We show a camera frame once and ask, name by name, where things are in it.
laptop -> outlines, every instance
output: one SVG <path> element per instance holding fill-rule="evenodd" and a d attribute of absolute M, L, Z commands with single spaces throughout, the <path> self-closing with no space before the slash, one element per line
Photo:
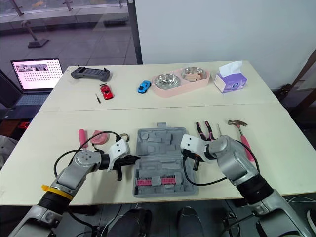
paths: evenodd
<path fill-rule="evenodd" d="M 58 58 L 11 60 L 22 95 L 4 119 L 32 119 L 63 75 Z"/>

blue toy car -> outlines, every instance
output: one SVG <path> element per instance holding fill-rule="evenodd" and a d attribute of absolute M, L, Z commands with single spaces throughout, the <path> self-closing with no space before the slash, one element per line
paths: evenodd
<path fill-rule="evenodd" d="M 150 87 L 152 85 L 152 83 L 150 82 L 150 81 L 148 81 L 148 80 L 145 80 L 145 81 L 143 81 L 141 84 L 140 84 L 140 86 L 139 86 L 139 88 L 138 88 L 138 93 L 146 93 L 147 92 L 147 90 L 148 90 L 148 88 Z"/>

game controller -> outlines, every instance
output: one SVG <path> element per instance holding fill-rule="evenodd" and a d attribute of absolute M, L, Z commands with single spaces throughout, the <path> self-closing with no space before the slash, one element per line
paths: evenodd
<path fill-rule="evenodd" d="M 106 82 L 110 76 L 110 71 L 104 68 L 101 69 L 94 69 L 94 68 L 86 68 L 86 67 L 80 67 L 78 65 L 78 68 L 75 69 L 73 72 L 71 72 L 71 76 L 73 78 L 94 78 L 99 79 L 100 81 Z"/>

white table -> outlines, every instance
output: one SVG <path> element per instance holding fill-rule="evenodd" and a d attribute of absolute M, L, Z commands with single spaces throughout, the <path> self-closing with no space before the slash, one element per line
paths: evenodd
<path fill-rule="evenodd" d="M 108 84 L 114 94 L 114 98 L 107 101 L 103 99 L 100 92 L 99 85 L 102 84 L 100 80 L 74 79 L 71 77 L 70 72 L 77 67 L 69 67 L 40 111 L 117 110 L 279 103 L 248 61 L 243 62 L 241 69 L 241 72 L 248 79 L 244 89 L 222 94 L 214 85 L 213 80 L 219 67 L 227 63 L 229 62 L 107 66 L 107 69 L 112 74 Z M 170 98 L 161 98 L 152 89 L 149 89 L 146 94 L 137 92 L 137 88 L 142 81 L 152 80 L 154 76 L 159 74 L 189 66 L 201 67 L 211 71 L 212 79 L 208 86 Z M 104 66 L 89 67 L 102 69 Z M 96 93 L 102 102 L 101 104 L 96 99 Z"/>
<path fill-rule="evenodd" d="M 135 154 L 136 134 L 139 128 L 156 127 L 157 122 L 168 126 L 185 127 L 198 136 L 196 121 L 208 120 L 218 136 L 216 124 L 222 133 L 235 139 L 237 129 L 227 125 L 229 119 L 248 122 L 243 128 L 260 164 L 263 177 L 282 195 L 316 191 L 316 152 L 293 122 L 288 112 L 278 103 L 204 106 L 189 108 L 95 110 L 41 112 L 36 115 L 0 172 L 0 205 L 33 205 L 44 191 L 42 184 L 54 180 L 53 165 L 65 151 L 79 146 L 78 130 L 88 135 L 94 130 L 113 130 L 130 134 L 131 153 Z M 112 144 L 113 137 L 103 150 Z M 58 165 L 58 172 L 66 167 L 71 156 Z M 116 173 L 97 171 L 87 180 L 71 202 L 72 205 L 128 203 L 169 200 L 203 200 L 240 198 L 229 182 L 200 187 L 195 195 L 182 197 L 135 198 L 132 195 L 133 166 L 123 169 L 123 180 L 116 181 Z M 200 165 L 196 173 L 199 183 L 223 177 L 217 164 Z"/>

gray tool case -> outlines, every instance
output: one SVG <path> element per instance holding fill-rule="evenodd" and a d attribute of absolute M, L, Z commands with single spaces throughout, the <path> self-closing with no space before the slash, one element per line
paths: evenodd
<path fill-rule="evenodd" d="M 136 198 L 191 195 L 197 191 L 183 171 L 180 143 L 184 134 L 184 127 L 167 127 L 166 123 L 138 130 L 136 155 L 141 159 L 134 166 L 133 195 Z M 186 168 L 194 181 L 189 162 Z"/>

